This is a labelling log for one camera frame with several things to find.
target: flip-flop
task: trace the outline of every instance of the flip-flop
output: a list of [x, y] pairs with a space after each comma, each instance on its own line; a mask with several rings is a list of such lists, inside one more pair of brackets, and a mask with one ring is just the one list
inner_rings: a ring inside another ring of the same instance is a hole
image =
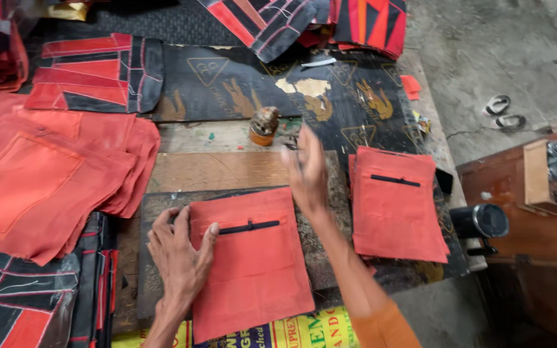
[[499, 116], [491, 122], [491, 128], [503, 132], [516, 131], [525, 126], [526, 121], [523, 115]]
[[483, 108], [484, 116], [500, 115], [511, 104], [511, 98], [508, 95], [500, 94], [489, 100]]

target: red and black patchwork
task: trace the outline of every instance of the red and black patchwork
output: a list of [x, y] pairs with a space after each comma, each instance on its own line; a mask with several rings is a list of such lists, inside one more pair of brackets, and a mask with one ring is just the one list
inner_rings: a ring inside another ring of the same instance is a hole
[[0, 347], [58, 347], [70, 332], [77, 255], [40, 267], [0, 253]]
[[111, 347], [116, 244], [106, 215], [92, 212], [75, 249], [81, 253], [81, 275], [69, 348]]
[[25, 104], [30, 109], [143, 113], [164, 77], [159, 40], [110, 34], [46, 42]]
[[293, 44], [315, 18], [314, 0], [199, 0], [267, 63]]
[[334, 41], [376, 49], [391, 59], [403, 53], [405, 0], [335, 0], [338, 9]]

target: hand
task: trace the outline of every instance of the hand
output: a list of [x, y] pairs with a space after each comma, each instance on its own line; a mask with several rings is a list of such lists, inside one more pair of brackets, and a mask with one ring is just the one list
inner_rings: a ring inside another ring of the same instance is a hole
[[[189, 238], [189, 211], [188, 206], [182, 211], [178, 208], [164, 210], [147, 233], [150, 240], [147, 248], [165, 287], [165, 296], [156, 305], [157, 313], [166, 306], [188, 309], [210, 273], [219, 225], [216, 222], [210, 225], [197, 251]], [[174, 225], [169, 224], [169, 219], [176, 215]]]
[[289, 169], [291, 194], [306, 218], [328, 212], [328, 173], [321, 141], [306, 125], [298, 136], [298, 152], [284, 150], [283, 164]]

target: right hand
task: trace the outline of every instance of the right hand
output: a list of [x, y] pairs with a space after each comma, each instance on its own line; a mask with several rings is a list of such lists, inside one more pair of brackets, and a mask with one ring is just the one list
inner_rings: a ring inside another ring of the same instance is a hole
[[283, 164], [289, 169], [289, 186], [296, 204], [311, 220], [328, 208], [328, 172], [321, 141], [306, 125], [298, 136], [298, 151], [283, 150]]

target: left hand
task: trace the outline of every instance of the left hand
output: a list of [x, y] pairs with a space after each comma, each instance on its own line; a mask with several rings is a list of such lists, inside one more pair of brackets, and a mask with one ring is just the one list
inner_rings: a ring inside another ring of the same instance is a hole
[[[212, 265], [212, 251], [219, 236], [215, 222], [205, 231], [199, 250], [195, 250], [189, 237], [189, 211], [171, 208], [160, 213], [147, 233], [147, 248], [159, 270], [165, 287], [165, 296], [156, 305], [160, 312], [166, 306], [185, 306], [194, 300], [205, 284]], [[177, 216], [173, 225], [169, 219]]]

